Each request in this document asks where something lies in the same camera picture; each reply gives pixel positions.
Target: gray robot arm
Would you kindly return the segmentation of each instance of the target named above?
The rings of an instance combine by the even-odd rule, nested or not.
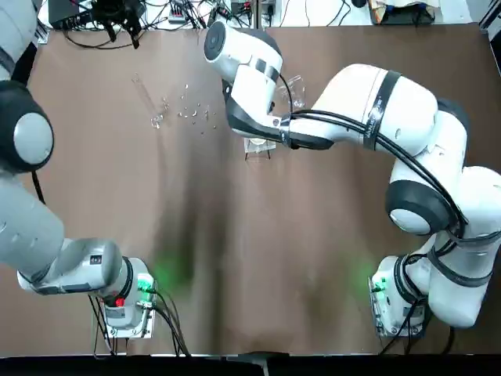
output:
[[[142,289],[154,287],[144,262],[122,257],[110,240],[66,239],[60,219],[17,178],[43,167],[54,147],[47,115],[10,81],[33,38],[36,10],[31,0],[0,0],[0,262],[18,271],[25,290],[92,293],[103,300],[110,326],[141,327],[145,315],[137,303],[150,302]]]

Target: white floor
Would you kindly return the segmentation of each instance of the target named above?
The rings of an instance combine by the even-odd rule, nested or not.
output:
[[[149,0],[148,2],[163,5],[166,1],[167,0]],[[231,0],[225,1],[229,7]],[[289,6],[287,8],[287,14],[285,14],[285,20],[282,22],[287,1],[289,2]],[[351,0],[346,0],[346,2],[351,6],[351,12],[344,18],[343,25],[372,24],[367,5],[364,8],[358,9],[351,4]],[[472,22],[467,0],[440,0],[440,3],[442,14],[437,15],[436,24],[468,24]],[[348,7],[343,4],[342,0],[276,0],[276,14],[272,19],[272,26],[278,27],[282,23],[283,27],[307,27],[308,19],[305,10],[308,10],[310,26],[326,26],[334,18],[341,6],[343,6],[343,9],[336,20],[332,22],[331,26],[337,26],[343,15],[348,11]],[[170,8],[167,7],[161,16],[168,15],[169,9]],[[151,22],[154,20],[160,10],[161,8],[159,7],[148,5],[148,21]],[[200,14],[206,15],[205,19],[208,19],[208,13],[210,11],[211,7],[208,4],[204,3],[201,5]],[[44,24],[49,25],[47,2],[42,6],[39,18]],[[269,22],[263,19],[262,24],[267,26]],[[170,25],[168,21],[165,21],[159,24],[158,27],[176,28],[177,25]]]

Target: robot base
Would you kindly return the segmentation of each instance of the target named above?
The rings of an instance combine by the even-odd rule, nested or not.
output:
[[[130,258],[129,261],[133,270],[131,290],[123,307],[103,307],[106,329],[111,338],[151,338],[155,321],[154,311],[141,308],[137,303],[153,304],[155,295],[139,288],[154,289],[156,284],[141,259]]]
[[[369,277],[369,297],[370,297],[370,308],[373,314],[374,327],[376,328],[377,335],[380,337],[394,337],[398,333],[400,327],[391,326],[388,323],[391,322],[391,311],[387,307],[387,296],[384,291],[373,292],[375,286],[373,285],[372,279]],[[424,307],[416,307],[414,316],[423,315]],[[410,330],[412,332],[413,338],[421,338],[424,336],[424,326],[421,322],[417,325],[411,325]],[[406,325],[399,337],[407,337],[409,335],[409,327]]]
[[[153,311],[143,310],[141,322],[131,329],[120,329],[106,324],[110,338],[151,338],[155,315]]]

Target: cable clip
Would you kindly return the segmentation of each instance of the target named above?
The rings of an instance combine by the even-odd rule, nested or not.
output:
[[[292,149],[292,142],[290,141],[290,117],[291,114],[282,116],[279,124],[279,134],[282,144]]]

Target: wire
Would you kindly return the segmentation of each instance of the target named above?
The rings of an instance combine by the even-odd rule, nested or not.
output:
[[[400,333],[402,333],[403,328],[406,326],[407,323],[410,323],[410,318],[414,314],[414,310],[416,309],[417,305],[420,303],[418,299],[414,301],[414,303],[411,305],[409,312],[407,313],[407,316],[404,319],[404,322],[400,326],[400,329],[398,329],[397,334],[389,341],[389,343],[386,344],[386,346],[379,352],[378,355],[384,355],[395,343],[397,340],[398,336]]]
[[[308,19],[308,27],[310,27],[310,17],[308,17],[308,0],[305,0],[305,15]]]
[[[322,115],[327,117],[317,117],[314,115]],[[292,113],[291,118],[308,118],[311,120],[317,121],[325,121],[327,123],[333,125],[340,125],[346,129],[354,130],[358,133],[364,133],[366,130],[366,125],[364,125],[360,121],[356,121],[349,117],[340,114],[333,114],[328,111],[321,110],[299,110]],[[435,188],[447,201],[449,207],[454,212],[457,222],[459,224],[459,232],[463,233],[464,226],[466,225],[466,219],[463,216],[463,213],[457,207],[456,203],[450,196],[449,192],[444,188],[444,186],[437,180],[437,178],[432,175],[419,161],[416,160],[412,155],[410,155],[406,150],[404,150],[401,146],[391,141],[388,137],[378,133],[377,134],[377,142],[386,150],[390,151],[394,154],[402,163],[404,163],[407,167],[413,170],[420,178],[429,183],[433,188]]]
[[[174,326],[172,325],[172,321],[170,319],[170,317],[168,315],[165,314],[164,311],[162,311],[161,309],[159,309],[158,307],[156,306],[153,306],[153,309],[160,315],[162,316],[162,318],[165,320],[165,322],[168,324],[168,326],[171,328],[171,332],[174,336],[174,350],[176,350],[176,342],[177,342],[177,345],[179,345],[179,347],[181,348],[182,352],[186,355],[186,356],[191,356],[191,354],[189,353],[188,349],[186,348],[185,345],[183,345],[181,343],[181,340],[179,339],[179,336],[178,336],[178,333],[177,331],[175,330]]]
[[[290,3],[290,0],[287,0],[287,4],[285,5],[285,12],[283,13],[282,22],[280,22],[279,27],[282,27],[282,25],[283,25],[283,21],[285,20],[285,16],[287,14],[287,9],[289,8],[289,3]]]
[[[90,297],[90,295],[87,295],[87,297],[88,297],[88,301],[91,303],[92,311],[94,312],[94,317],[97,320],[98,328],[101,330],[101,334],[103,335],[103,339],[105,340],[106,347],[110,351],[111,355],[115,355],[114,352],[113,352],[113,350],[111,349],[110,337],[108,337],[108,332],[107,332],[107,330],[104,331],[103,326],[101,325],[101,319],[100,319],[99,314],[97,313],[97,310],[96,310],[96,308],[94,306],[92,298]],[[99,302],[97,302],[97,303],[98,303],[98,307],[99,307],[99,311],[100,311],[101,310],[101,306],[99,305]]]
[[[449,337],[447,338],[447,344],[445,345],[445,348],[441,352],[442,355],[450,353],[452,345],[454,345],[455,338],[456,338],[456,330],[454,329],[454,327],[449,327]]]
[[[34,190],[37,191],[38,199],[40,200],[41,203],[43,203],[43,205],[45,205],[44,194],[41,191],[40,181],[38,180],[38,175],[36,171],[31,172],[31,180],[33,180]]]
[[[331,21],[330,21],[330,22],[329,22],[326,26],[330,26],[330,24],[336,20],[337,16],[339,16],[339,15],[340,15],[341,10],[342,10],[342,9],[343,9],[343,7],[344,7],[344,4],[346,4],[346,2],[343,0],[343,3],[341,4],[341,7],[340,7],[340,8],[339,8],[339,10],[337,11],[336,16],[334,16],[334,18],[333,18],[333,19],[332,19],[332,20],[331,20]]]
[[[341,21],[339,21],[338,26],[341,26],[341,24],[342,24],[342,23],[343,23],[343,21],[344,21],[344,18],[345,18],[348,14],[350,14],[350,12],[351,12],[351,6],[350,6],[350,5],[349,5],[349,4],[348,4],[345,0],[343,0],[343,5],[344,5],[344,4],[346,4],[346,5],[348,6],[348,11],[344,14],[343,18],[341,18]]]

